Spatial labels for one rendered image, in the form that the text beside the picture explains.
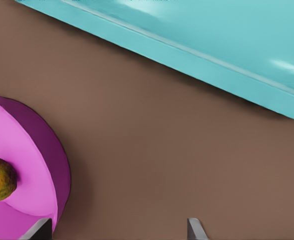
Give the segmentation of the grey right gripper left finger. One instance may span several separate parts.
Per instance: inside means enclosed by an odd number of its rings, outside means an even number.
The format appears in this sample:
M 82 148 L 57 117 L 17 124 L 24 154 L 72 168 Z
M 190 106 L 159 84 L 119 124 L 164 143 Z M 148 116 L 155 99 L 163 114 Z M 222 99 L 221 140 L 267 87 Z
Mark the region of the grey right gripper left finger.
M 19 240 L 53 240 L 52 219 L 38 220 Z

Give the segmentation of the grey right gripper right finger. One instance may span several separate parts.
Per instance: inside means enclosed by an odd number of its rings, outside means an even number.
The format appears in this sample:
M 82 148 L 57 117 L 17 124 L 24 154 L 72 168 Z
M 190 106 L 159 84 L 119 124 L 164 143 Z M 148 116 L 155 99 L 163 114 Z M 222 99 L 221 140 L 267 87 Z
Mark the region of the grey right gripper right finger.
M 187 219 L 187 240 L 209 240 L 199 219 Z

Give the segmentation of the pink plate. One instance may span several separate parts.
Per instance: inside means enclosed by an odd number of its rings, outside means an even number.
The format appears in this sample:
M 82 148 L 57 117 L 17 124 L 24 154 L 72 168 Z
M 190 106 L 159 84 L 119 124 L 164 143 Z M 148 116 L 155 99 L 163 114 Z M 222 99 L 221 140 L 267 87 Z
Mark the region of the pink plate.
M 0 159 L 18 175 L 16 190 L 0 201 L 0 240 L 19 239 L 42 218 L 56 225 L 71 187 L 65 151 L 35 111 L 1 96 Z

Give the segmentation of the turquoise tray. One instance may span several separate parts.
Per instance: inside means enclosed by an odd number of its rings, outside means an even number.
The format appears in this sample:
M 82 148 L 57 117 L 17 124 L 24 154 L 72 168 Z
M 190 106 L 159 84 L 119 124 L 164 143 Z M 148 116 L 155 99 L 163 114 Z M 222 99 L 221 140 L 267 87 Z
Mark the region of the turquoise tray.
M 16 0 L 294 119 L 294 0 Z

